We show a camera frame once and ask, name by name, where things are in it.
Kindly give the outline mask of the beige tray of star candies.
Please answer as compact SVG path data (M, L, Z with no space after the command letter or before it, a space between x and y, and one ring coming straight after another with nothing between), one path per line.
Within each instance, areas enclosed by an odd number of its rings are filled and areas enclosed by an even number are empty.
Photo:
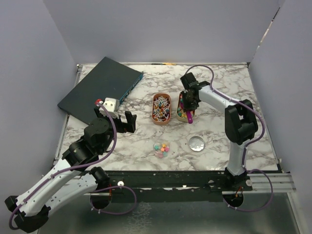
M178 105L177 105L177 111L176 111L177 119L179 121L192 123L193 122L193 118L195 116L195 111L185 112L183 110L182 107L184 106L184 102L183 102L183 95L182 95L182 93L183 93L183 91L179 93L179 97L178 97Z

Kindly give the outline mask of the purple plastic scoop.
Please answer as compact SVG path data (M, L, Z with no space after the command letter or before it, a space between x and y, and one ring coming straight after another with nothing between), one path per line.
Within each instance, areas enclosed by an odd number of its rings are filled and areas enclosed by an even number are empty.
M189 124L193 123L193 117L195 115L194 110L184 110L184 104L183 102L180 102L180 112L181 112L181 117L185 118Z

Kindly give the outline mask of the pink tray of lollipops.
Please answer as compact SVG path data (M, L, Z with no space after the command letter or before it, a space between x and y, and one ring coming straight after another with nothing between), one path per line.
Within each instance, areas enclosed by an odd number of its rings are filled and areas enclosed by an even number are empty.
M166 93L157 93L152 101L152 121L156 125L166 125L171 120L171 97Z

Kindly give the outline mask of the silver round jar lid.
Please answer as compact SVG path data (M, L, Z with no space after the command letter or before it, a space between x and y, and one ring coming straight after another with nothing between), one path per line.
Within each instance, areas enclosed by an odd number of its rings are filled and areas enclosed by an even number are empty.
M204 140L199 136L193 136L188 141L189 147L194 152L200 152L205 148Z

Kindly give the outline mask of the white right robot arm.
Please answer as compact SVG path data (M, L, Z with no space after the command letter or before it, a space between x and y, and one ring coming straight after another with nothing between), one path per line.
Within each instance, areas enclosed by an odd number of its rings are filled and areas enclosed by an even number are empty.
M214 89L207 81L198 82L192 73L180 78L184 91L180 93L181 109L186 113L189 124L200 102L205 102L224 114L225 134L230 141L229 162L225 169L225 187L234 191L241 186L246 176L245 154L247 143L258 131L253 105L249 100L240 101Z

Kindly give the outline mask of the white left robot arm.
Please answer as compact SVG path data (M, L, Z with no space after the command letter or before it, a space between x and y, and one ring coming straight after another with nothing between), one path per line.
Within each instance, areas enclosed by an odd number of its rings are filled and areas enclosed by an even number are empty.
M115 149L118 133L134 133L137 116L126 111L126 122L114 110L100 105L97 117L84 129L55 166L32 188L19 196L9 196L5 205L11 212L9 228L32 233L71 199L85 193L124 188L123 182L112 184L109 176L96 164Z

